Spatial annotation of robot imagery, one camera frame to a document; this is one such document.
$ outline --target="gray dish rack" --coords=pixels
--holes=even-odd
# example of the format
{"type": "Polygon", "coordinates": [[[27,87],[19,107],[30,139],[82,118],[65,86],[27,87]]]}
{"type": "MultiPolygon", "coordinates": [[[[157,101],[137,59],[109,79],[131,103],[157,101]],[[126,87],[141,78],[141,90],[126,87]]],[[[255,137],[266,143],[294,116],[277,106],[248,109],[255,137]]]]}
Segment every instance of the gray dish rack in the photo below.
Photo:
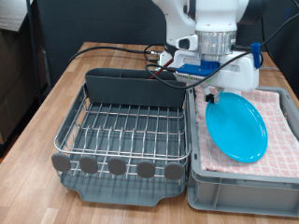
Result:
{"type": "MultiPolygon", "coordinates": [[[[279,93],[281,110],[299,139],[299,112],[288,92],[275,87],[259,87],[258,90],[279,93]]],[[[188,183],[190,206],[200,210],[299,217],[299,178],[201,170],[194,97],[190,95],[189,100],[192,123],[192,168],[188,183]]]]}
{"type": "MultiPolygon", "coordinates": [[[[171,74],[162,77],[176,82],[171,74]]],[[[55,137],[59,153],[52,156],[63,185],[83,201],[154,206],[185,189],[188,96],[169,90],[177,100],[159,95],[152,101],[165,91],[157,84],[141,71],[94,69],[86,75],[55,137]],[[136,92],[126,81],[145,89],[136,92]],[[109,95],[106,87],[116,93],[109,95]]]]}

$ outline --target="dish rack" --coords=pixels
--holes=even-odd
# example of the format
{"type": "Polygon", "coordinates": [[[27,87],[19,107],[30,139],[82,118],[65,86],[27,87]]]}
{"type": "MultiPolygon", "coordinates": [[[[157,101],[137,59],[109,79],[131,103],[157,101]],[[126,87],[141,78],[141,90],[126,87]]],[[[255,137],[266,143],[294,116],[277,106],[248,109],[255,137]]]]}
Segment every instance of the dish rack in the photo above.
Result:
{"type": "MultiPolygon", "coordinates": [[[[93,102],[89,83],[103,83],[109,77],[103,77],[103,69],[92,73],[96,76],[82,86],[54,140],[59,152],[52,162],[63,185],[78,191],[83,201],[97,203],[154,206],[162,198],[179,195],[185,189],[191,153],[188,96],[180,93],[184,97],[181,107],[150,105],[147,99],[145,105],[93,102]]],[[[122,70],[121,76],[125,73],[132,75],[122,70]]]]}

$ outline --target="cable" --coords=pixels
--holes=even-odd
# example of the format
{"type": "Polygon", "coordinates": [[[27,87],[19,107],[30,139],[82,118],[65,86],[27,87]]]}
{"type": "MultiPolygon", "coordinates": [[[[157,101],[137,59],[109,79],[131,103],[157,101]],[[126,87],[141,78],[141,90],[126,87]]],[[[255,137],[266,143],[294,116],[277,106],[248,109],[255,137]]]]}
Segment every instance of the cable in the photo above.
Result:
{"type": "Polygon", "coordinates": [[[263,54],[260,52],[261,55],[261,67],[263,66],[263,54]]]}
{"type": "MultiPolygon", "coordinates": [[[[164,65],[164,67],[168,67],[168,65],[170,64],[170,63],[172,63],[174,61],[174,59],[172,58],[172,59],[170,59],[165,65],[164,65]]],[[[160,70],[159,71],[157,71],[156,73],[155,73],[155,75],[156,76],[158,76],[160,73],[162,73],[163,72],[163,68],[160,68],[160,70]]]]}
{"type": "Polygon", "coordinates": [[[297,13],[296,15],[294,15],[293,17],[290,17],[287,21],[283,22],[283,24],[269,37],[267,38],[266,41],[264,41],[262,44],[261,44],[261,47],[263,47],[264,45],[266,45],[271,39],[273,39],[274,36],[276,36],[279,31],[285,27],[286,24],[288,24],[290,21],[296,19],[297,17],[299,16],[299,13],[297,13]]]}
{"type": "MultiPolygon", "coordinates": [[[[239,45],[232,45],[232,50],[251,50],[251,47],[244,47],[244,46],[239,46],[239,45]]],[[[260,52],[261,55],[261,67],[263,65],[263,54],[260,52]]]]}
{"type": "Polygon", "coordinates": [[[85,53],[87,51],[90,50],[94,50],[94,49],[114,49],[114,50],[121,50],[121,51],[125,51],[125,52],[130,52],[130,53],[144,53],[146,54],[150,54],[150,51],[146,51],[146,50],[133,50],[133,49],[122,49],[122,48],[117,48],[117,47],[93,47],[93,48],[88,48],[88,49],[84,49],[76,54],[74,54],[70,60],[68,61],[68,64],[70,64],[77,56],[79,56],[82,53],[85,53]]]}
{"type": "Polygon", "coordinates": [[[299,4],[297,3],[297,1],[296,0],[292,0],[292,1],[299,8],[299,4]]]}
{"type": "Polygon", "coordinates": [[[219,72],[223,67],[225,67],[227,64],[232,63],[233,61],[235,61],[235,60],[237,60],[237,59],[239,59],[239,58],[241,58],[241,57],[243,57],[243,56],[245,56],[245,55],[248,55],[248,54],[250,54],[250,53],[251,53],[251,50],[250,50],[250,51],[247,51],[247,52],[245,52],[245,53],[242,53],[242,54],[240,54],[240,55],[238,55],[238,56],[236,56],[236,57],[234,57],[234,58],[231,59],[230,61],[227,61],[226,63],[224,63],[222,66],[220,66],[218,69],[216,69],[214,72],[212,72],[212,73],[211,73],[210,75],[208,75],[207,77],[204,77],[202,80],[197,81],[197,82],[195,82],[195,83],[193,83],[192,85],[189,85],[189,86],[187,86],[187,87],[180,87],[180,86],[172,85],[172,84],[170,84],[170,83],[168,83],[168,82],[162,80],[160,77],[157,77],[154,73],[152,73],[152,72],[149,70],[149,67],[161,67],[161,68],[163,68],[163,69],[165,69],[165,70],[167,70],[167,71],[173,70],[173,68],[163,67],[163,66],[160,66],[160,65],[158,65],[158,64],[153,64],[153,63],[151,63],[151,64],[146,65],[146,70],[147,70],[147,72],[148,72],[149,74],[151,74],[152,76],[156,77],[159,81],[163,82],[163,84],[165,84],[166,86],[169,86],[169,87],[172,87],[172,88],[175,88],[175,89],[179,89],[179,90],[187,90],[187,89],[189,89],[189,88],[195,87],[195,86],[201,84],[202,82],[208,80],[209,78],[211,78],[212,76],[214,76],[216,73],[218,73],[218,72],[219,72]]]}
{"type": "MultiPolygon", "coordinates": [[[[263,42],[265,41],[265,37],[264,37],[264,24],[263,24],[263,17],[261,17],[261,24],[262,24],[262,37],[263,37],[263,42]]],[[[264,45],[265,50],[267,51],[269,57],[272,59],[272,61],[275,63],[274,58],[272,56],[272,54],[270,53],[270,50],[268,49],[267,45],[264,45]]]]}
{"type": "Polygon", "coordinates": [[[147,57],[147,54],[146,54],[146,51],[151,48],[151,47],[154,47],[154,46],[164,46],[164,44],[152,44],[152,45],[148,45],[145,49],[144,49],[144,57],[146,58],[147,61],[149,61],[150,63],[157,63],[158,60],[152,60],[152,59],[149,59],[147,57]]]}

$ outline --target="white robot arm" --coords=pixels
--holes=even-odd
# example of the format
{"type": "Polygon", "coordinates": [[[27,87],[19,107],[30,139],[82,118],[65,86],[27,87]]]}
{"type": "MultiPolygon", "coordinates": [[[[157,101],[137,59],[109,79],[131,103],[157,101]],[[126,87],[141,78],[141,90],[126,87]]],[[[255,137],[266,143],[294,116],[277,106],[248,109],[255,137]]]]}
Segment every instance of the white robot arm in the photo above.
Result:
{"type": "MultiPolygon", "coordinates": [[[[254,23],[264,14],[267,3],[267,0],[196,0],[193,26],[192,20],[183,12],[183,6],[188,5],[184,0],[153,1],[166,17],[167,43],[174,45],[175,41],[179,49],[170,66],[178,69],[177,80],[188,83],[201,80],[240,54],[232,51],[236,24],[254,23]]],[[[227,65],[201,86],[206,90],[208,86],[214,86],[252,91],[258,84],[259,70],[254,67],[253,56],[248,55],[227,65]]]]}

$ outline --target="black cable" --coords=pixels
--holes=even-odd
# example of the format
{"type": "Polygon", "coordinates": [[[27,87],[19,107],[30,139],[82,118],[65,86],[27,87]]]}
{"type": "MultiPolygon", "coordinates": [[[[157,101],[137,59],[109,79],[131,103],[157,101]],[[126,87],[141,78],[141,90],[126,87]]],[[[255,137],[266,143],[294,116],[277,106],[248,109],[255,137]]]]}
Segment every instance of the black cable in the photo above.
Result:
{"type": "MultiPolygon", "coordinates": [[[[238,46],[238,45],[233,45],[232,50],[251,50],[251,47],[243,47],[243,46],[238,46]]],[[[260,52],[261,55],[261,67],[263,65],[263,54],[260,52]]]]}
{"type": "Polygon", "coordinates": [[[144,54],[150,54],[150,51],[145,51],[145,50],[133,50],[133,49],[122,49],[122,48],[117,48],[117,47],[93,47],[93,48],[88,48],[88,49],[84,49],[78,53],[76,53],[75,55],[73,55],[70,60],[68,61],[68,64],[70,64],[77,56],[79,56],[82,53],[85,53],[87,51],[90,50],[94,50],[94,49],[114,49],[114,50],[121,50],[121,51],[125,51],[125,52],[130,52],[130,53],[144,53],[144,54]]]}
{"type": "Polygon", "coordinates": [[[39,83],[38,62],[37,62],[37,56],[36,56],[36,38],[35,38],[35,30],[34,30],[34,24],[33,24],[33,19],[32,19],[32,11],[31,11],[30,0],[26,0],[26,6],[27,6],[27,13],[28,13],[29,27],[30,27],[32,52],[34,54],[34,63],[35,63],[35,71],[36,71],[36,87],[37,87],[37,94],[38,94],[38,103],[39,103],[39,105],[41,105],[42,98],[41,98],[40,83],[39,83]]]}
{"type": "Polygon", "coordinates": [[[223,67],[225,67],[227,64],[232,63],[232,62],[235,61],[236,59],[239,59],[239,58],[241,58],[241,57],[243,57],[243,56],[245,56],[245,55],[248,55],[248,54],[250,54],[250,53],[251,53],[251,50],[250,50],[250,51],[247,51],[247,52],[245,52],[245,53],[242,53],[242,54],[240,54],[240,55],[238,55],[238,56],[236,56],[236,57],[234,57],[234,58],[231,59],[230,61],[224,63],[222,66],[220,66],[218,69],[216,69],[214,72],[212,72],[212,73],[211,73],[210,75],[208,75],[207,77],[204,77],[204,78],[201,79],[200,81],[197,81],[197,82],[195,82],[195,83],[193,83],[192,85],[189,85],[189,86],[187,86],[187,87],[180,87],[180,86],[172,85],[172,84],[170,84],[170,83],[168,83],[168,82],[162,80],[160,77],[157,77],[154,73],[152,73],[152,72],[149,70],[149,67],[162,67],[162,68],[165,69],[165,70],[167,70],[167,67],[163,67],[163,66],[160,66],[160,65],[158,65],[158,64],[153,64],[153,63],[151,63],[151,64],[146,65],[146,70],[147,70],[147,72],[148,72],[149,74],[151,74],[152,76],[156,77],[159,81],[163,82],[163,84],[165,84],[166,86],[169,86],[169,87],[172,87],[172,88],[175,88],[175,89],[179,89],[179,90],[187,90],[187,89],[189,89],[189,88],[195,87],[195,86],[201,84],[202,82],[208,80],[209,78],[211,78],[212,76],[214,76],[216,73],[218,73],[218,72],[219,72],[223,67]]]}
{"type": "Polygon", "coordinates": [[[260,52],[261,55],[261,67],[263,66],[263,54],[260,52]]]}
{"type": "Polygon", "coordinates": [[[165,66],[161,66],[159,64],[153,64],[153,63],[150,63],[148,64],[149,67],[153,67],[153,65],[155,65],[155,67],[159,67],[159,68],[163,68],[163,70],[166,70],[167,72],[177,72],[177,68],[174,68],[174,67],[165,67],[165,66]]]}
{"type": "MultiPolygon", "coordinates": [[[[264,42],[264,41],[265,41],[265,35],[264,35],[264,23],[263,23],[263,17],[261,17],[261,24],[262,24],[262,37],[263,37],[263,42],[264,42]]],[[[264,45],[264,48],[265,48],[265,50],[267,51],[269,57],[272,59],[272,61],[275,62],[275,61],[274,61],[274,58],[273,58],[272,54],[270,53],[270,50],[268,49],[268,47],[267,47],[266,44],[264,45]]]]}
{"type": "Polygon", "coordinates": [[[299,4],[297,3],[297,1],[296,0],[292,0],[292,1],[299,8],[299,4]]]}
{"type": "Polygon", "coordinates": [[[157,63],[158,60],[152,60],[152,59],[149,59],[147,54],[146,54],[146,51],[151,48],[151,47],[154,47],[154,46],[164,46],[164,44],[152,44],[152,45],[148,45],[145,49],[144,49],[144,57],[146,58],[147,61],[149,61],[150,63],[157,63]]]}
{"type": "Polygon", "coordinates": [[[288,24],[290,21],[296,19],[299,16],[299,13],[297,13],[296,15],[294,15],[293,17],[290,17],[287,21],[283,22],[283,24],[269,37],[267,38],[266,41],[264,41],[261,44],[261,47],[263,47],[264,45],[266,45],[271,39],[273,39],[274,36],[276,36],[278,34],[278,32],[285,27],[286,24],[288,24]]]}

